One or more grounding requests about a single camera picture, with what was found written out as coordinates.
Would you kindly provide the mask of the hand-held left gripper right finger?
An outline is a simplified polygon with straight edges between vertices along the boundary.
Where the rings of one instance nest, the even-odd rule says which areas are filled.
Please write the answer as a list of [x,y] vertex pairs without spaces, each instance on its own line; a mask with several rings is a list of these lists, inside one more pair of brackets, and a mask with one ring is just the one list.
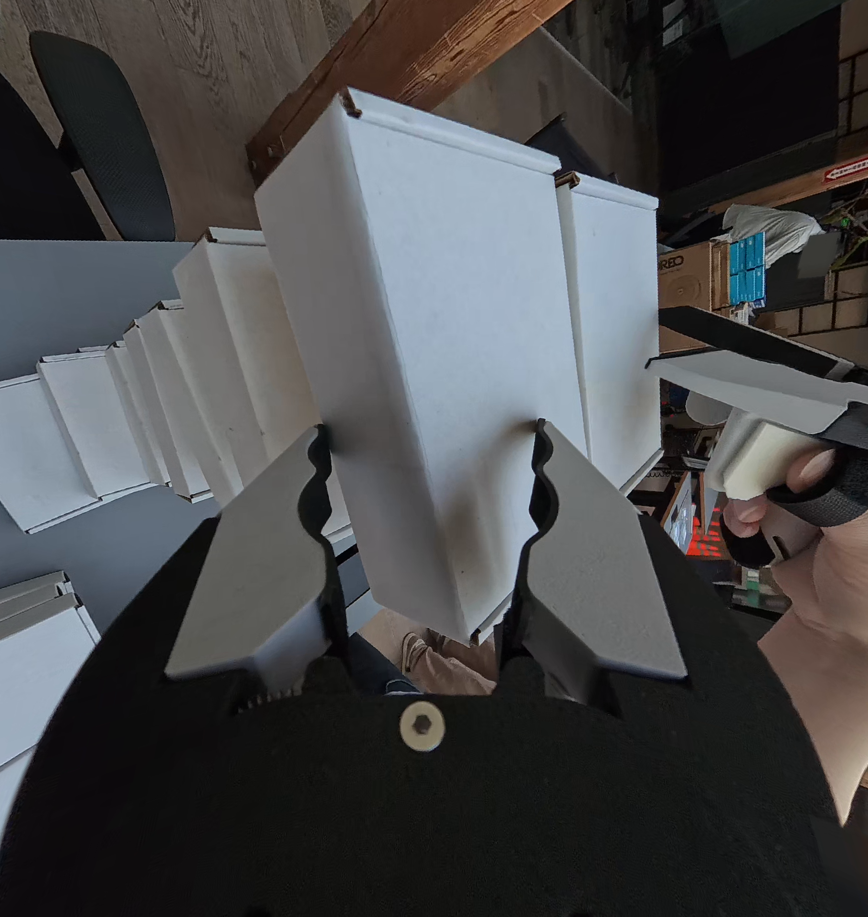
[[529,513],[514,587],[514,655],[551,695],[598,700],[603,677],[688,678],[631,502],[546,419],[536,422]]

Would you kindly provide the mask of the wooden pillar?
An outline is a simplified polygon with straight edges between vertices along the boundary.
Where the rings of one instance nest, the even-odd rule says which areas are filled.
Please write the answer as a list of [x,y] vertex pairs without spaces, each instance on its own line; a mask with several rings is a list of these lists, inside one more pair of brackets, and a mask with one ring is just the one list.
[[246,145],[261,185],[343,90],[431,111],[567,1],[371,1]]

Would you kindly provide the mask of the pile of white boxes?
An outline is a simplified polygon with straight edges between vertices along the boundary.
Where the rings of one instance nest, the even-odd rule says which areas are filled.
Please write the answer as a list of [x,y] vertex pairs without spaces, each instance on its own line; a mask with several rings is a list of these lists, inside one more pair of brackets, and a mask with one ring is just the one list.
[[[656,201],[579,174],[556,197],[587,455],[625,490],[660,455]],[[211,234],[124,338],[0,382],[0,503],[23,532],[157,486],[224,505],[318,421],[262,234]],[[0,589],[0,833],[98,640],[63,572]]]

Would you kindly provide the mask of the person's right forearm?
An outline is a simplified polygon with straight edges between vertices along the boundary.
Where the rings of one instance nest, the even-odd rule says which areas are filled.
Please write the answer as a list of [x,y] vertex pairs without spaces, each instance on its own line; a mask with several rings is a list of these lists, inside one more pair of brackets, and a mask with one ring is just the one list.
[[807,729],[845,823],[868,769],[868,621],[830,623],[793,608],[759,647]]

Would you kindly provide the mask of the black office chair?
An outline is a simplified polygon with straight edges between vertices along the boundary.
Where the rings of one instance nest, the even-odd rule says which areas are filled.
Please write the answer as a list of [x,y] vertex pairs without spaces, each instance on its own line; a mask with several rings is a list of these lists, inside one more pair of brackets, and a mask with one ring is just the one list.
[[0,72],[0,239],[103,240],[73,178],[83,171],[122,239],[174,241],[165,178],[118,65],[46,31],[32,32],[29,45],[63,133],[54,144]]

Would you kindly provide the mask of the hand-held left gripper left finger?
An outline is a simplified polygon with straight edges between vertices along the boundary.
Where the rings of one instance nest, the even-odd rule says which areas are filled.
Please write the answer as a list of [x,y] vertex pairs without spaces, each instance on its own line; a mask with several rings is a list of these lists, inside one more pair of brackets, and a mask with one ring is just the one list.
[[328,650],[348,664],[346,605],[323,533],[331,472],[328,431],[309,427],[222,510],[169,679],[247,671],[283,693]]

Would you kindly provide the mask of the stack of blue packets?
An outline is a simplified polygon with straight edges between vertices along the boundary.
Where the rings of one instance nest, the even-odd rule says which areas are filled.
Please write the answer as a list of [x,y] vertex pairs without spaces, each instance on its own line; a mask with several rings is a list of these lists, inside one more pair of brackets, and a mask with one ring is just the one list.
[[729,244],[729,304],[762,304],[766,298],[765,233]]

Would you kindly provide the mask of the white plastic bag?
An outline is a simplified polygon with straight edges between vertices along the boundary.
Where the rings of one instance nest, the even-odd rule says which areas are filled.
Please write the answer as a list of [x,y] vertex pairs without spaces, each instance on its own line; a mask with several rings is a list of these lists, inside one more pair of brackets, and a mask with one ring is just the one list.
[[826,231],[807,213],[734,203],[723,215],[722,228],[731,242],[764,234],[764,266],[771,269],[780,258],[801,252],[809,239]]

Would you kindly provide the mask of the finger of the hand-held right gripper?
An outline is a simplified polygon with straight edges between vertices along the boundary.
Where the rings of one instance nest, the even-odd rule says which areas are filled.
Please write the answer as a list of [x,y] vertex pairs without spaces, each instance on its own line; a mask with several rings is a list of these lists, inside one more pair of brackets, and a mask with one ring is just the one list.
[[841,383],[722,350],[659,356],[647,361],[646,371],[726,407],[707,468],[727,495],[762,495],[784,485],[796,459],[840,448],[842,435],[854,448],[866,447],[858,427],[829,431],[849,406]]
[[832,382],[855,379],[855,365],[850,361],[697,307],[660,309],[659,328],[688,338],[701,345],[702,350],[731,352]]

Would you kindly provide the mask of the white cardboard box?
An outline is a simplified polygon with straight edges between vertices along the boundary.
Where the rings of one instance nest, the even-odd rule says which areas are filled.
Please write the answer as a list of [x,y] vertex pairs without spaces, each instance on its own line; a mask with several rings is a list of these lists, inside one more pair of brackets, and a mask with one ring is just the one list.
[[255,194],[376,602],[507,606],[536,422],[587,453],[557,157],[354,88]]

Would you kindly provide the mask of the brown printed carton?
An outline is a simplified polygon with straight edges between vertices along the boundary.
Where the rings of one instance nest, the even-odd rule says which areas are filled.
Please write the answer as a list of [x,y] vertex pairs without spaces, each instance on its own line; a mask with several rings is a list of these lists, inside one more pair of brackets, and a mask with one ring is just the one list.
[[660,311],[692,306],[729,318],[729,244],[703,241],[657,256]]

